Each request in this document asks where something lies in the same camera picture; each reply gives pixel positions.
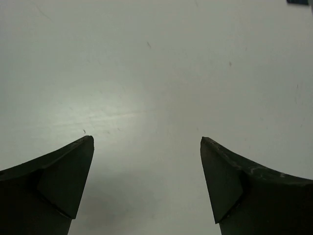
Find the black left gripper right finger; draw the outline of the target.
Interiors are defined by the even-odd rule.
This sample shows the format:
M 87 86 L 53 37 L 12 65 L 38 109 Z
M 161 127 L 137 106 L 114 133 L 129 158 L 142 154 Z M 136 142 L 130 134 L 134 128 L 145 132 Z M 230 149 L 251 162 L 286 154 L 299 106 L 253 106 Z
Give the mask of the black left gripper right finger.
M 223 235 L 312 234 L 312 180 L 265 167 L 208 137 L 200 152 L 214 221 Z

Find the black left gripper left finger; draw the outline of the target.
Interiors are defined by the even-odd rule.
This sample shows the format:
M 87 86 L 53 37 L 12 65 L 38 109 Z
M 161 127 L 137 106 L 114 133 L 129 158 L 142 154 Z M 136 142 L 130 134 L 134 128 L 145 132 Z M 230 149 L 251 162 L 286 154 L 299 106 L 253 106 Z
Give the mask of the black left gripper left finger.
M 0 172 L 2 235 L 67 235 L 77 216 L 94 154 L 84 136 Z

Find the blue logo sticker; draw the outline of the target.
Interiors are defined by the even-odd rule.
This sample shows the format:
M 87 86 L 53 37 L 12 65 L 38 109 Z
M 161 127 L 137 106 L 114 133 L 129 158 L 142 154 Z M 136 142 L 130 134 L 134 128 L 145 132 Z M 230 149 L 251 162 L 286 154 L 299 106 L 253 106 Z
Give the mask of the blue logo sticker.
M 288 4 L 309 5 L 309 0 L 286 0 Z

